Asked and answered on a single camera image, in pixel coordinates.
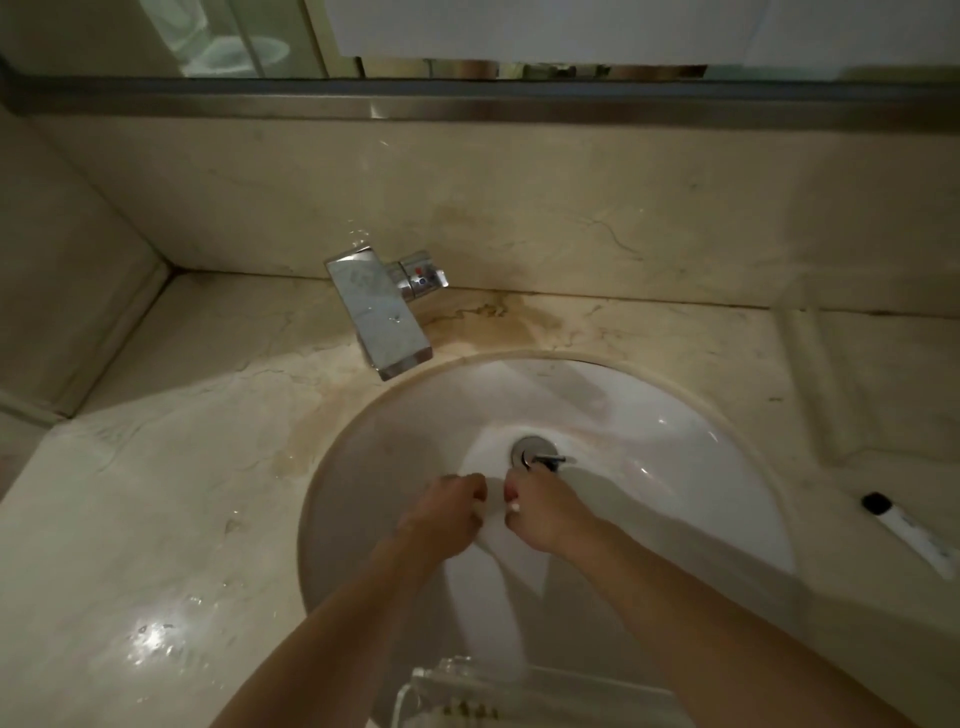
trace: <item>hand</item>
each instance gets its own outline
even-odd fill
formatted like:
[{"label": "hand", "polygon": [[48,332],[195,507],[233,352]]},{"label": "hand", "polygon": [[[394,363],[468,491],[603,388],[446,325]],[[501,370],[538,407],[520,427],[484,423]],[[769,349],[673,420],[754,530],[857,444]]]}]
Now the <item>hand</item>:
[{"label": "hand", "polygon": [[443,475],[400,519],[397,532],[420,538],[428,557],[440,564],[473,543],[483,525],[474,501],[486,499],[487,478],[482,474]]},{"label": "hand", "polygon": [[510,469],[503,497],[510,504],[507,527],[537,551],[563,555],[596,522],[573,489],[540,463]]}]

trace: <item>chrome faucet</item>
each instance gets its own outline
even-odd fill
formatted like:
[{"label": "chrome faucet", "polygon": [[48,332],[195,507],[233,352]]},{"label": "chrome faucet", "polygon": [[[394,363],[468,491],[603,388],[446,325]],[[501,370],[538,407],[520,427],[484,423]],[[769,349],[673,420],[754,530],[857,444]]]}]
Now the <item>chrome faucet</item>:
[{"label": "chrome faucet", "polygon": [[444,272],[427,251],[384,265],[373,248],[357,248],[326,262],[367,360],[386,381],[433,357],[433,348],[407,306],[446,288]]}]

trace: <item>marble wall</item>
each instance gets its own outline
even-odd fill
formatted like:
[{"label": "marble wall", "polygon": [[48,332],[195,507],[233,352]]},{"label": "marble wall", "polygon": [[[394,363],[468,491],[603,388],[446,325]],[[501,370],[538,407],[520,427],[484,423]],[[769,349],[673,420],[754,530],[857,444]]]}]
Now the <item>marble wall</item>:
[{"label": "marble wall", "polygon": [[0,107],[0,409],[72,414],[167,265],[24,119]]},{"label": "marble wall", "polygon": [[325,277],[360,242],[453,285],[960,314],[960,138],[40,117],[178,265]]}]

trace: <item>sink basin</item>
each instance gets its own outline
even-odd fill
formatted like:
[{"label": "sink basin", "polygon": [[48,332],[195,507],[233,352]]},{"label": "sink basin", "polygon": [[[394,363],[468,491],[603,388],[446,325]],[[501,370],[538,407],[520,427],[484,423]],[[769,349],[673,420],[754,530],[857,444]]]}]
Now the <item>sink basin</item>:
[{"label": "sink basin", "polygon": [[373,718],[389,724],[413,667],[469,655],[504,674],[553,667],[662,685],[641,646],[568,564],[503,524],[503,476],[527,435],[553,443],[560,475],[714,588],[797,632],[801,589],[780,511],[733,440],[681,400],[607,367],[558,359],[467,363],[415,378],[358,416],[318,468],[300,523],[308,610],[354,572],[428,479],[490,484],[477,542],[420,595]]}]

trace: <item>forearm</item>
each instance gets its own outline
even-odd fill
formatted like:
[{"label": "forearm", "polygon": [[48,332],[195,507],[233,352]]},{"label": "forearm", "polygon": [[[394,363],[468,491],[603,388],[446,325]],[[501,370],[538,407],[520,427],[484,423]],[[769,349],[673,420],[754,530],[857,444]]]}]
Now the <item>forearm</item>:
[{"label": "forearm", "polygon": [[382,542],[257,669],[213,728],[361,728],[399,630],[436,564],[414,534]]},{"label": "forearm", "polygon": [[703,728],[911,725],[777,627],[610,523],[592,522],[562,556],[651,652]]}]

